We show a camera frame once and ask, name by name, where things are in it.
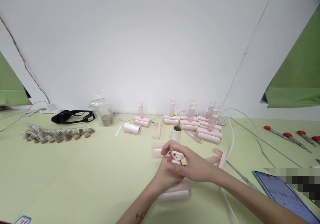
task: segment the wrist tattoo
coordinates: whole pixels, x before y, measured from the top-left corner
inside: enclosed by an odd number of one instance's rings
[[[136,214],[136,219],[140,218],[140,221],[138,222],[138,224],[141,224],[141,222],[143,221],[144,217],[146,216],[148,210],[149,210],[149,208],[147,208],[143,213],[141,213],[141,215],[139,215],[138,213]]]

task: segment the black eye mask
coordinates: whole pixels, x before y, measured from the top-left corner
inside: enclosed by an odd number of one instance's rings
[[[84,116],[82,121],[73,121],[73,122],[67,122],[67,119],[69,119],[71,116],[82,116],[82,115],[76,115],[76,113],[79,112],[88,112],[89,114]],[[63,112],[60,112],[59,114],[53,116],[51,118],[51,121],[57,124],[73,124],[73,123],[79,123],[79,122],[91,122],[93,119],[95,119],[95,116],[93,114],[93,111],[69,111],[69,110],[64,110]]]

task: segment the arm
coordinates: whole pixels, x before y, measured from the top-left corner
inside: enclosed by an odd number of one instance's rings
[[[182,176],[172,172],[170,169],[170,163],[171,159],[169,159],[169,157],[162,158],[159,169],[154,178],[116,224],[142,223],[154,201],[162,193],[164,193],[170,187],[178,184],[183,179]]]
[[[187,161],[185,166],[170,163],[175,173],[193,181],[212,182],[221,186],[263,223],[306,223],[293,212],[211,164],[186,146],[170,140],[163,146],[161,154],[166,155],[173,150],[183,153]]]

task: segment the green curtain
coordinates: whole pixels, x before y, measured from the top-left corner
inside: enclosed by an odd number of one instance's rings
[[[0,52],[0,106],[30,104],[22,83]]]
[[[266,90],[268,108],[320,105],[320,5]]]

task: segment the red screwdriver handle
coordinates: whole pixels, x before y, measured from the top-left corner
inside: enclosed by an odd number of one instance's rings
[[[266,129],[266,130],[268,130],[268,131],[272,130],[272,128],[269,127],[269,126],[264,126],[263,128]]]
[[[306,133],[304,131],[297,131],[297,134],[301,136],[301,135],[305,135]]]
[[[285,132],[283,135],[284,135],[285,137],[287,137],[287,138],[292,137],[292,135],[291,135],[289,132]]]
[[[311,139],[314,140],[314,141],[316,141],[316,142],[318,142],[318,141],[320,141],[320,136],[318,136],[318,137],[311,137]]]

